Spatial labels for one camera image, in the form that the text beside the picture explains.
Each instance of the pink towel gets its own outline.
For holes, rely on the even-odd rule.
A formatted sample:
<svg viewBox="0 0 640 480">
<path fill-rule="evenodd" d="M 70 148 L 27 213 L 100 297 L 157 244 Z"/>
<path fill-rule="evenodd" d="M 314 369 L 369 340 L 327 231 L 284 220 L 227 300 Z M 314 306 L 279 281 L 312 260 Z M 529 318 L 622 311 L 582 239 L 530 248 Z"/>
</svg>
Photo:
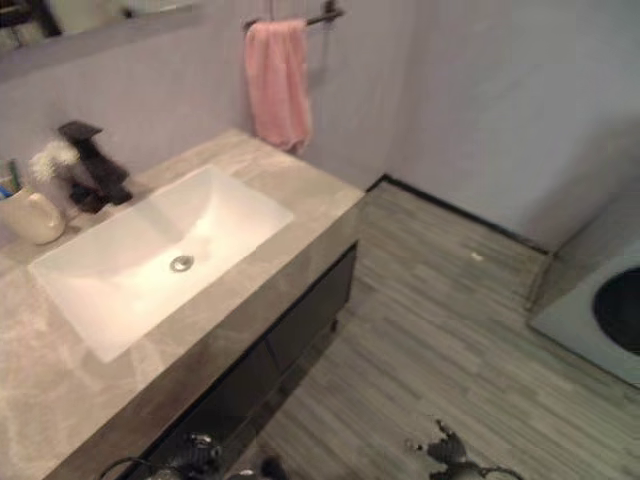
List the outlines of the pink towel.
<svg viewBox="0 0 640 480">
<path fill-rule="evenodd" d="M 258 136 L 300 153 L 311 139 L 306 22 L 253 25 L 247 32 L 245 67 Z"/>
</svg>

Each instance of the wood-look tile floor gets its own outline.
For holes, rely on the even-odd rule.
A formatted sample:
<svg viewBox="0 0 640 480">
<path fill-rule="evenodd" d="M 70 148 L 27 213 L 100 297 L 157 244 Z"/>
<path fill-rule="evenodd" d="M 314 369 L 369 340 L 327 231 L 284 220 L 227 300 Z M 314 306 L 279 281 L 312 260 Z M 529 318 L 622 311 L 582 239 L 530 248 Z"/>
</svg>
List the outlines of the wood-look tile floor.
<svg viewBox="0 0 640 480">
<path fill-rule="evenodd" d="M 437 465 L 403 443 L 433 439 L 439 417 L 475 459 L 528 480 L 640 478 L 638 391 L 525 324 L 539 261 L 379 186 L 365 199 L 340 331 L 305 355 L 306 376 L 273 400 L 238 465 L 276 451 L 294 479 L 426 479 Z"/>
</svg>

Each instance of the marble countertop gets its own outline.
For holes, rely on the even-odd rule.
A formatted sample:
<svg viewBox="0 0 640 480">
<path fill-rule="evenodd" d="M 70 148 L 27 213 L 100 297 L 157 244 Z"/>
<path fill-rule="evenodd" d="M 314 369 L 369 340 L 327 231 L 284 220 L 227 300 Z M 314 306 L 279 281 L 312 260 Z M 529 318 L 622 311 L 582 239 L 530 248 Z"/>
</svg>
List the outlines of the marble countertop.
<svg viewBox="0 0 640 480">
<path fill-rule="evenodd" d="M 127 186 L 139 201 L 206 164 L 295 219 L 108 364 L 27 266 L 129 206 L 78 216 L 52 245 L 16 242 L 0 250 L 3 480 L 86 480 L 112 460 L 141 453 L 355 241 L 361 191 L 234 130 Z"/>
</svg>

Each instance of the washing machine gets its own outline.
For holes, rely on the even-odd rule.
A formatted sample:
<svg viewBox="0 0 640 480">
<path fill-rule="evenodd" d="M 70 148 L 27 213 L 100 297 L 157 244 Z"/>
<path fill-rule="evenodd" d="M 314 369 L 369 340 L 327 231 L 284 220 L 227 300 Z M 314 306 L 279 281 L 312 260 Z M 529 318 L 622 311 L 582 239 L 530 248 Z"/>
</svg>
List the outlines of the washing machine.
<svg viewBox="0 0 640 480">
<path fill-rule="evenodd" d="M 640 181 L 555 253 L 530 326 L 640 385 Z"/>
</svg>

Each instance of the toothbrush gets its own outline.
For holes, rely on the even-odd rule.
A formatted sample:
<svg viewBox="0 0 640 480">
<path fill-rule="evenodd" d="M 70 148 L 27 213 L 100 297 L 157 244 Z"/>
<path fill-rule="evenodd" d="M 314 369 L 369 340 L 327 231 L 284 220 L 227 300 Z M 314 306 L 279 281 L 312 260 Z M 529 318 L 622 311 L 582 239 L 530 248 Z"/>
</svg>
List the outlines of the toothbrush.
<svg viewBox="0 0 640 480">
<path fill-rule="evenodd" d="M 11 192 L 0 185 L 0 195 L 2 195 L 3 199 L 9 198 L 11 196 Z"/>
<path fill-rule="evenodd" d="M 15 188 L 16 192 L 19 192 L 22 188 L 22 185 L 20 185 L 20 174 L 18 173 L 18 165 L 15 159 L 11 159 L 11 161 L 9 162 L 9 172 L 11 173 L 11 178 L 13 179 L 13 187 Z"/>
</svg>

